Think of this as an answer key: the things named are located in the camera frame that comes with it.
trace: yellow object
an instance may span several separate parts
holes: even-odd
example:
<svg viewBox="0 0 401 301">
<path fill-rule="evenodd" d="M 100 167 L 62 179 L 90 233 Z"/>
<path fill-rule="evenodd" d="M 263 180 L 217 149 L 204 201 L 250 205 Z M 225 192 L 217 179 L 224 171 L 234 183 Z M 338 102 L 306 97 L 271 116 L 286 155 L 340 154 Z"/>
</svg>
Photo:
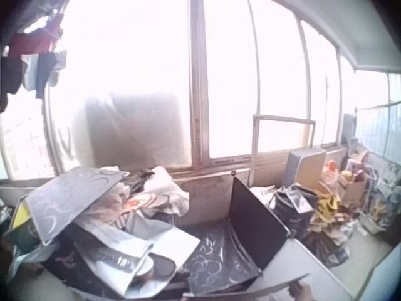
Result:
<svg viewBox="0 0 401 301">
<path fill-rule="evenodd" d="M 347 182 L 352 182 L 352 172 L 350 172 L 350 171 L 341 171 L 341 174 L 346 179 Z"/>
<path fill-rule="evenodd" d="M 332 193 L 323 194 L 320 191 L 316 191 L 316 193 L 319 196 L 318 212 L 320 218 L 323 221 L 330 222 L 338 211 L 340 198 Z"/>
<path fill-rule="evenodd" d="M 14 223 L 12 229 L 15 229 L 25 223 L 31 217 L 28 207 L 24 202 L 19 204 L 17 213 L 15 214 Z"/>
</svg>

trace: red cloth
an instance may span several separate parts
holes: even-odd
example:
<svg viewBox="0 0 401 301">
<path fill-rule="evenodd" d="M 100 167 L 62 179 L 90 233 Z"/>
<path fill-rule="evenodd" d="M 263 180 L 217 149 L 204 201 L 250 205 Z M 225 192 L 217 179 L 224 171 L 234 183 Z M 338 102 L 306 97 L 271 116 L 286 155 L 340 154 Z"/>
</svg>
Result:
<svg viewBox="0 0 401 301">
<path fill-rule="evenodd" d="M 58 36 L 60 23 L 64 15 L 54 17 L 44 28 L 38 28 L 31 33 L 17 33 L 12 38 L 9 46 L 8 56 L 20 57 L 21 55 L 33 55 L 36 53 L 49 52 L 51 43 Z"/>
</svg>

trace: ceiling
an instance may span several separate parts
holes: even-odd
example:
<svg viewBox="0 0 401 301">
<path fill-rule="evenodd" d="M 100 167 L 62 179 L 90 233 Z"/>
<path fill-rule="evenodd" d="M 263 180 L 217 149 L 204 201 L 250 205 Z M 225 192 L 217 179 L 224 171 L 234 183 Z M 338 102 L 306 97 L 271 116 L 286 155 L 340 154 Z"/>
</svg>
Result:
<svg viewBox="0 0 401 301">
<path fill-rule="evenodd" d="M 401 72 L 401 52 L 386 27 L 390 23 L 370 0 L 276 1 L 339 46 L 354 68 Z"/>
</svg>

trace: black cloth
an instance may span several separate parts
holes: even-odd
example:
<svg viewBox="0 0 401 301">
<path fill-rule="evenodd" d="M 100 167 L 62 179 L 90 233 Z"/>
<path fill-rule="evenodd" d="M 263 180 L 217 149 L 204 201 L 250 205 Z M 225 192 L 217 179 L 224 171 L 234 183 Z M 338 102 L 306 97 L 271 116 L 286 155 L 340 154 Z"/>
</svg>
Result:
<svg viewBox="0 0 401 301">
<path fill-rule="evenodd" d="M 8 105 L 7 93 L 15 94 L 23 79 L 23 62 L 19 58 L 1 58 L 0 113 Z"/>
<path fill-rule="evenodd" d="M 245 290 L 259 268 L 252 261 L 227 219 L 190 226 L 185 229 L 200 244 L 184 267 L 194 294 Z"/>
<path fill-rule="evenodd" d="M 36 99 L 44 99 L 44 88 L 49 80 L 50 73 L 57 64 L 54 52 L 41 53 L 38 59 L 38 72 L 36 74 Z"/>
</svg>

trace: plastic bag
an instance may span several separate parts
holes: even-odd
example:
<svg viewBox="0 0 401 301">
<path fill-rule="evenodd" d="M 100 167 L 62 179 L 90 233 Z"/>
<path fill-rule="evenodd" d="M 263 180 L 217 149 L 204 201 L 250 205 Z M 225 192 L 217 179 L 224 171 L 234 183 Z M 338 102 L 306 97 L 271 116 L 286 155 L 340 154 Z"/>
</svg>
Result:
<svg viewBox="0 0 401 301">
<path fill-rule="evenodd" d="M 82 212 L 81 216 L 97 219 L 105 224 L 112 224 L 123 213 L 123 207 L 130 196 L 130 192 L 131 189 L 128 186 L 117 183 L 116 186 Z"/>
<path fill-rule="evenodd" d="M 162 166 L 158 166 L 152 171 L 155 174 L 146 181 L 142 193 L 155 194 L 157 206 L 142 207 L 141 210 L 149 215 L 165 212 L 183 216 L 189 209 L 189 193 L 181 190 Z"/>
</svg>

